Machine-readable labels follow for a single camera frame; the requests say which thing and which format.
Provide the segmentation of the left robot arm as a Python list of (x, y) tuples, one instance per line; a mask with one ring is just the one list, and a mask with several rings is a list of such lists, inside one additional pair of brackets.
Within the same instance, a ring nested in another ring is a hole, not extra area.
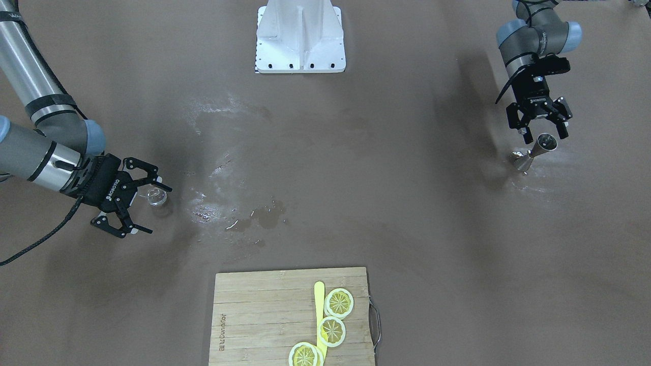
[(515, 101), (507, 108), (509, 127), (518, 130), (526, 144), (534, 137), (529, 124), (546, 119), (556, 126), (560, 139), (568, 137), (573, 117), (567, 98), (551, 98), (546, 77), (567, 73), (571, 65), (560, 54), (576, 49), (583, 39), (577, 22), (562, 21), (555, 12), (560, 1), (513, 1), (516, 19), (496, 32), (498, 50), (509, 79), (496, 102), (512, 90)]

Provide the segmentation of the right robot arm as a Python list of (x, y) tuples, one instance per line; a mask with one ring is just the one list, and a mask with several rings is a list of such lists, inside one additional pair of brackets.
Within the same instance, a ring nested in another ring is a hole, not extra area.
[(33, 123), (2, 116), (2, 176), (16, 176), (96, 207), (91, 224), (117, 238), (151, 229), (134, 223), (129, 208), (140, 186), (171, 192), (158, 167), (105, 152), (102, 128), (86, 118), (32, 39), (17, 1), (2, 1), (2, 72)]

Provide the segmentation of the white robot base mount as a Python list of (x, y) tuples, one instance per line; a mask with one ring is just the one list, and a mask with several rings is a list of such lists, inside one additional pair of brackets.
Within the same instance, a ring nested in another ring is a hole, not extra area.
[(256, 20), (255, 72), (346, 70), (342, 10), (331, 1), (269, 1), (257, 10)]

